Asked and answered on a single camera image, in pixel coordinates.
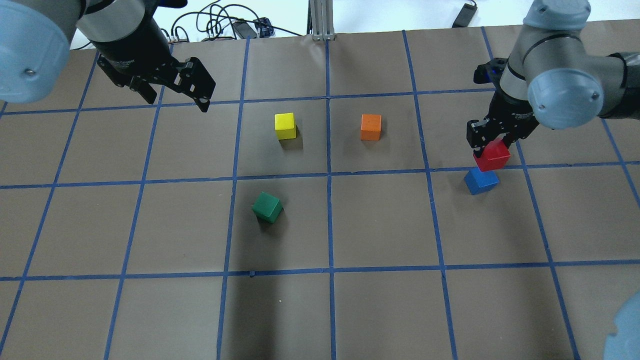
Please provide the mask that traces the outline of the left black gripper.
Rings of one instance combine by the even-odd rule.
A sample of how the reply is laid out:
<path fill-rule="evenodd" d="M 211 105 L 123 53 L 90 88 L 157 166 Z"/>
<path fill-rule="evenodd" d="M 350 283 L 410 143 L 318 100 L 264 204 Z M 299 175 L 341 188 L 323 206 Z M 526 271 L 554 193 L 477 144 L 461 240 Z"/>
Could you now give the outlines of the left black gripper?
<path fill-rule="evenodd" d="M 179 61 L 155 20 L 143 20 L 131 34 L 115 41 L 94 44 L 99 52 L 98 66 L 120 88 L 137 92 L 153 105 L 162 85 L 191 98 L 206 113 L 217 83 L 197 57 Z"/>

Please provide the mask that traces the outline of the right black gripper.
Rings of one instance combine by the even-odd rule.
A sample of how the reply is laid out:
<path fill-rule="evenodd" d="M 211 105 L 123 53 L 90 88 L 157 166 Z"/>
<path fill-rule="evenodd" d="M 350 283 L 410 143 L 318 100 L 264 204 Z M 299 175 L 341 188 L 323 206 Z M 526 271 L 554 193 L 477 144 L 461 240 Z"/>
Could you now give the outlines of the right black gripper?
<path fill-rule="evenodd" d="M 491 141 L 503 135 L 509 150 L 518 140 L 530 136 L 540 125 L 527 100 L 514 98 L 501 89 L 494 91 L 487 115 L 466 124 L 466 139 L 474 153 L 482 153 Z"/>

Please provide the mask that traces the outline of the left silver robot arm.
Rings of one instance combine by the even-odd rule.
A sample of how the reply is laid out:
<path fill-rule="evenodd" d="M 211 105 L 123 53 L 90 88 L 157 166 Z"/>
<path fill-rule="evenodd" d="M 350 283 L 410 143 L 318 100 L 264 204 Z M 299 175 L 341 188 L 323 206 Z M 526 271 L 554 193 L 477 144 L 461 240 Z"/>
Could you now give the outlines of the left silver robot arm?
<path fill-rule="evenodd" d="M 201 60 L 174 58 L 153 16 L 185 0 L 3 0 L 0 3 L 0 97 L 8 103 L 43 100 L 67 64 L 80 31 L 98 51 L 99 68 L 119 88 L 153 104 L 162 85 L 210 107 L 216 82 Z"/>

